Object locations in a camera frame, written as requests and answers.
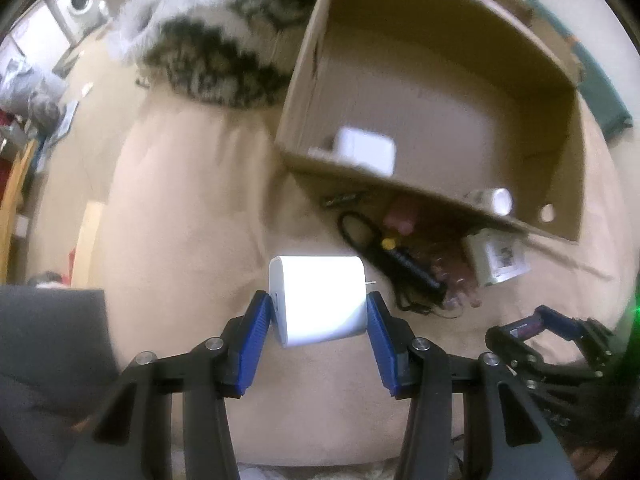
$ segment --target fur blanket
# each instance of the fur blanket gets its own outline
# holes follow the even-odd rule
[[[112,54],[165,76],[174,91],[234,108],[286,94],[315,0],[130,0]]]

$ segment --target screw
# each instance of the screw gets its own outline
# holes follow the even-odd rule
[[[204,346],[209,350],[220,350],[224,344],[221,337],[210,337],[205,341]]]
[[[148,365],[158,358],[153,352],[145,351],[136,355],[136,363],[139,365]]]
[[[492,354],[491,352],[487,352],[482,356],[482,361],[489,366],[495,366],[500,362],[500,358],[496,354]]]
[[[423,352],[431,348],[431,341],[423,337],[417,337],[413,341],[411,341],[411,346],[414,347],[416,350]]]

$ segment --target beige floor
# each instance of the beige floor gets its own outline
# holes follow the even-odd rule
[[[54,148],[26,204],[28,241],[18,247],[12,281],[45,270],[68,273],[68,253],[78,238],[89,200],[106,202],[113,171],[146,91],[135,84],[136,68],[111,60],[99,32],[77,48],[84,52],[67,77],[62,102],[80,99],[71,131]],[[94,87],[85,98],[81,89]]]

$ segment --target brown cloth surface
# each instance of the brown cloth surface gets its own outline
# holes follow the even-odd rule
[[[586,106],[586,176],[577,245],[530,237],[531,271],[481,291],[460,318],[405,314],[417,335],[476,357],[488,327],[539,304],[613,326],[637,271],[620,185]],[[153,88],[118,162],[104,215],[104,285],[121,366],[140,351],[187,352],[242,314],[279,254],[350,254],[273,144],[279,110],[233,111]],[[388,288],[367,267],[388,304]],[[551,361],[574,346],[542,335]],[[383,388],[366,335],[282,349],[270,333],[254,385],[226,402],[240,462],[365,463],[399,453],[407,401]],[[462,404],[454,405],[454,434]]]

